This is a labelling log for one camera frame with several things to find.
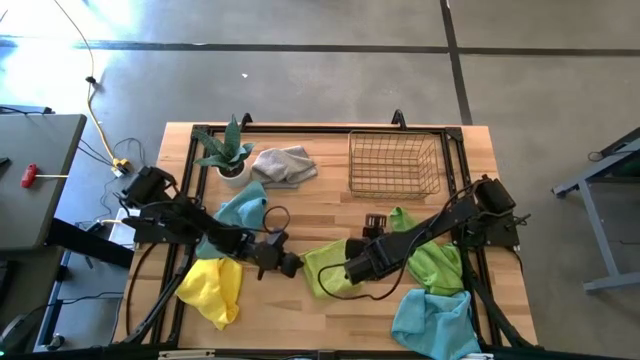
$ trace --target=white pot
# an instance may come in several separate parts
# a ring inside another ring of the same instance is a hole
[[[239,188],[247,185],[251,180],[251,166],[247,164],[247,161],[244,162],[244,168],[242,172],[232,178],[226,177],[220,173],[220,168],[216,168],[218,170],[218,175],[224,181],[227,186],[230,188]]]

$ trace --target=metal wire basket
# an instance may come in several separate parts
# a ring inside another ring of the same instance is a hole
[[[421,199],[440,191],[435,135],[353,131],[349,188],[354,197]]]

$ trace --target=red handle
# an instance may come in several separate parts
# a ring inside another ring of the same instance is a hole
[[[23,188],[31,187],[33,181],[36,179],[36,173],[38,172],[38,167],[36,164],[29,164],[27,169],[24,171],[24,175],[22,175],[22,180],[20,180],[20,186]]]

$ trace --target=wooden tabletop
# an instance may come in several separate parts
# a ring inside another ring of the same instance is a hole
[[[193,123],[168,123],[157,166],[172,173],[179,181],[184,170],[186,151]],[[273,126],[290,124],[274,123]],[[304,126],[321,124],[300,124]],[[390,125],[380,125],[390,129]],[[486,126],[463,126],[467,159],[472,180],[483,174],[498,177],[489,129]],[[249,158],[252,164],[257,154],[269,148],[302,145],[318,165],[318,176],[296,190],[267,190],[268,206],[283,205],[291,213],[287,228],[290,237],[285,249],[296,253],[318,248],[337,239],[362,235],[365,214],[388,214],[394,206],[405,207],[415,219],[435,214],[449,197],[444,179],[444,167],[439,161],[440,192],[422,200],[380,200],[354,198],[348,187],[348,143],[346,134],[305,133],[244,133],[242,142],[256,143]],[[438,156],[442,158],[440,143]],[[197,158],[202,149],[198,149]],[[458,184],[459,166],[454,161]],[[190,193],[196,188],[199,169],[194,168]],[[210,170],[204,195],[207,209],[215,211],[221,202],[230,200],[239,190],[230,189]],[[284,221],[281,215],[269,216],[272,225]],[[448,241],[448,235],[438,239]],[[158,245],[142,264],[131,297],[131,328],[143,319],[160,289],[168,246]],[[129,280],[144,247],[136,251]],[[520,333],[536,343],[529,303],[520,266],[514,254],[501,248],[486,248],[487,262],[496,302]],[[372,294],[386,292],[395,280],[391,275],[379,282],[369,282],[362,291]],[[419,287],[405,272],[398,289],[382,301],[361,299],[341,301],[317,299],[312,296],[304,273],[294,279],[279,272],[265,274],[257,280],[257,268],[246,265],[240,290],[239,316],[223,331],[190,306],[185,307],[180,335],[181,348],[243,348],[243,349],[351,349],[405,350],[391,338],[391,324],[400,300],[407,291]],[[125,301],[120,309],[114,341],[125,337]],[[167,306],[163,337],[169,332],[175,296]],[[478,304],[482,333],[489,339],[486,313]]]

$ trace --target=blue cloth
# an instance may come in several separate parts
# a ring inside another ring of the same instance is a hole
[[[469,292],[451,297],[410,290],[393,319],[391,336],[409,350],[436,360],[460,359],[479,353],[471,313]]]
[[[252,181],[228,203],[222,203],[213,218],[227,225],[243,226],[252,229],[262,228],[267,193],[257,181]],[[200,259],[217,259],[225,255],[218,251],[205,236],[196,247],[196,256]]]

